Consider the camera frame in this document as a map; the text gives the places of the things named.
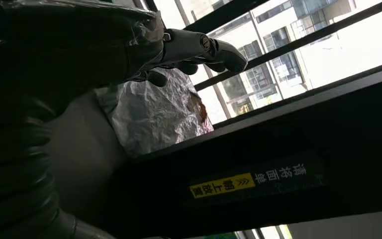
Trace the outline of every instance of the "black corrugated hose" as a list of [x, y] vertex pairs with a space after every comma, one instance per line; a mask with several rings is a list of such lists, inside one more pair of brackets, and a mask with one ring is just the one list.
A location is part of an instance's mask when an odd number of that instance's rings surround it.
[[113, 238], [59, 208], [45, 123], [160, 55], [161, 41], [136, 38], [158, 34], [158, 19], [98, 2], [0, 1], [0, 239]]
[[63, 109], [6, 83], [0, 79], [0, 239], [112, 239], [59, 208], [43, 146], [50, 140], [44, 123]]

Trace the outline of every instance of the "plastic bag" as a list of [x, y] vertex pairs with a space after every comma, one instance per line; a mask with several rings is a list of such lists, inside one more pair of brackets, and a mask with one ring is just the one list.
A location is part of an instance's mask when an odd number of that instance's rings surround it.
[[96, 90], [100, 106], [131, 158], [213, 131], [189, 77], [178, 69], [154, 69], [168, 83], [127, 82]]

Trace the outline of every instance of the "warning sticker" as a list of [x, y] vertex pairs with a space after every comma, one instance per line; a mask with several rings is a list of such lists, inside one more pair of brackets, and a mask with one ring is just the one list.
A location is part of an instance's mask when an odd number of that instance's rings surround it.
[[194, 198], [229, 193], [236, 190], [255, 187], [251, 173], [244, 173], [215, 181], [205, 182], [190, 186]]

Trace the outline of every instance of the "white wall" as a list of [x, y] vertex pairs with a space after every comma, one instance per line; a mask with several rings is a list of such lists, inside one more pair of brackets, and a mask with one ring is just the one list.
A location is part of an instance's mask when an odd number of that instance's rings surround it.
[[382, 212], [288, 225], [293, 239], [382, 239]]
[[290, 25], [292, 22], [298, 20], [296, 17], [295, 10], [293, 7], [277, 14], [276, 16], [269, 18], [257, 24], [258, 32], [260, 36], [263, 37], [270, 34], [284, 26]]

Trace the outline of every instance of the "window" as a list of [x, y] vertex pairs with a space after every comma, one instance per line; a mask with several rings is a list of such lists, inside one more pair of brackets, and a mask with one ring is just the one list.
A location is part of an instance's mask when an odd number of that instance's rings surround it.
[[283, 12], [284, 10], [289, 9], [291, 7], [292, 7], [292, 2], [286, 1], [282, 4], [280, 4], [279, 6], [276, 6], [272, 9], [270, 9], [269, 11], [261, 14], [260, 16], [256, 17], [257, 22], [260, 23], [260, 22], [265, 21], [269, 18], [272, 18], [272, 17], [276, 16], [277, 14], [279, 14], [279, 13]]
[[338, 0], [292, 0], [298, 19], [304, 18]]
[[213, 10], [217, 10], [217, 9], [219, 9], [223, 5], [225, 5], [225, 3], [223, 2], [223, 0], [220, 0], [220, 1], [215, 2], [212, 5], [212, 7], [213, 7]]
[[263, 39], [267, 46], [267, 52], [273, 51], [290, 42], [285, 28], [274, 31], [269, 35], [264, 36]]
[[237, 116], [254, 110], [249, 98], [232, 103], [232, 108]]
[[[238, 50], [248, 61], [262, 55], [260, 46], [257, 41], [253, 41], [252, 43], [245, 45]], [[260, 89], [273, 84], [273, 80], [266, 63], [246, 71], [245, 74], [253, 91], [259, 91]], [[264, 97], [266, 96], [263, 94], [257, 94], [258, 99]]]
[[286, 81], [288, 85], [296, 85], [302, 83], [302, 79], [296, 81], [296, 83], [288, 82], [288, 80], [294, 79], [295, 77], [301, 77], [301, 71], [296, 62], [294, 52], [287, 53], [274, 59], [273, 65], [280, 82]]
[[209, 37], [212, 37], [212, 38], [217, 38], [219, 36], [221, 36], [222, 34], [225, 34], [226, 32], [228, 31], [231, 31], [239, 26], [242, 26], [244, 25], [245, 23], [251, 21], [251, 16], [250, 14], [245, 14], [243, 15], [242, 17], [234, 20], [233, 22], [227, 24], [226, 26], [218, 29], [217, 31], [215, 31], [214, 33], [212, 34], [209, 34], [208, 36]]
[[[184, 7], [186, 2], [197, 1], [206, 2], [204, 5], [212, 9], [212, 5], [219, 0], [181, 0]], [[254, 11], [236, 16], [233, 21], [219, 26], [208, 35], [229, 42], [246, 59], [254, 61], [329, 24], [346, 21], [347, 17], [360, 14], [379, 1], [282, 0], [283, 4], [266, 8], [272, 2], [269, 1], [262, 7], [266, 9], [264, 19], [275, 14], [277, 17], [270, 18], [267, 26], [266, 22], [257, 24], [256, 17], [252, 19]], [[299, 9], [303, 11], [294, 14], [293, 11], [298, 11], [297, 4], [302, 6]], [[285, 11], [290, 14], [279, 16], [278, 12], [284, 9], [288, 9]], [[250, 69], [234, 77], [228, 78], [227, 74], [217, 74], [201, 67], [204, 79], [195, 86], [207, 105], [210, 120], [218, 123], [382, 65], [382, 12], [345, 28], [337, 28], [339, 30], [330, 28], [329, 35], [316, 37], [315, 41], [306, 42], [304, 46], [281, 53], [273, 59], [268, 54], [267, 62], [250, 64]], [[210, 86], [207, 82], [200, 84], [210, 77], [216, 77], [220, 82]]]
[[324, 11], [319, 10], [295, 22], [301, 37], [307, 36], [327, 26]]
[[239, 75], [222, 81], [222, 85], [225, 89], [226, 95], [230, 100], [247, 94], [244, 83], [242, 82]]
[[[264, 36], [263, 39], [266, 43], [268, 52], [290, 43], [285, 27]], [[288, 85], [295, 85], [303, 82], [294, 52], [289, 52], [280, 56], [272, 60], [272, 63], [279, 82], [286, 82]], [[290, 83], [288, 81], [297, 77], [299, 80], [296, 80], [295, 82]]]
[[248, 60], [251, 61], [254, 58], [261, 56], [261, 49], [257, 41], [253, 41], [248, 45], [245, 45], [238, 49], [238, 51]]

